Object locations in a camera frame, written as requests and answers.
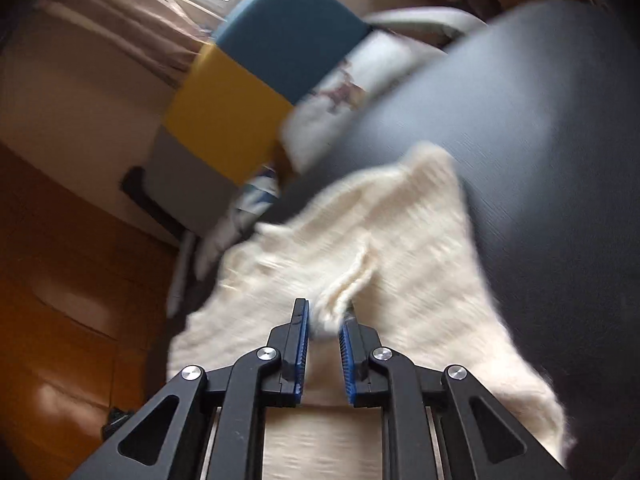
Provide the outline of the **blue white patterned cloth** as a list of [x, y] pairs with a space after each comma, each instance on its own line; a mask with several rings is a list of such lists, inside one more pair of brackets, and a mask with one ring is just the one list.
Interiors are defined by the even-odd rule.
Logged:
[[222, 218], [204, 237], [184, 234], [166, 300], [168, 318], [200, 307], [216, 285], [224, 253], [248, 237], [259, 217], [279, 196], [276, 165], [268, 162], [241, 186]]

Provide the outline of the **beige striped curtain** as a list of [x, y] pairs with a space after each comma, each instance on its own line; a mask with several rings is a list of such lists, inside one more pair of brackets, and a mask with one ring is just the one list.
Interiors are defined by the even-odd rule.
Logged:
[[174, 87], [209, 42], [177, 0], [37, 0], [36, 8], [93, 32]]

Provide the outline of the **blue yellow grey chair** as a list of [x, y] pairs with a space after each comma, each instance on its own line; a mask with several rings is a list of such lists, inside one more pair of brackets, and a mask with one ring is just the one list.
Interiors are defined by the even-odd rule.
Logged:
[[205, 235], [272, 157], [288, 113], [371, 31], [337, 0], [241, 0], [120, 188], [176, 240]]

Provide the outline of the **white deer print pillow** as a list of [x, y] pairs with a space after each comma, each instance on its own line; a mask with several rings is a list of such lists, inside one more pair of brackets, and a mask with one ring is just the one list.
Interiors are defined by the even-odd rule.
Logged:
[[356, 114], [405, 78], [446, 55], [428, 38], [456, 40], [486, 23], [455, 8], [409, 8], [364, 18], [372, 32], [338, 62], [285, 119], [280, 144], [302, 174], [342, 136]]

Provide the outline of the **cream knitted sweater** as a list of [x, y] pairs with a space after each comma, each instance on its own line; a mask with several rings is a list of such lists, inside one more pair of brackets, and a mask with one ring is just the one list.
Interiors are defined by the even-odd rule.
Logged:
[[347, 404], [337, 334], [347, 312], [418, 365], [465, 366], [555, 458], [565, 415], [518, 353], [478, 262], [454, 162], [422, 143], [360, 170], [292, 220], [259, 223], [221, 259], [214, 290], [171, 341], [167, 371], [216, 370], [310, 303], [303, 402], [266, 417], [267, 479], [376, 479], [380, 415]]

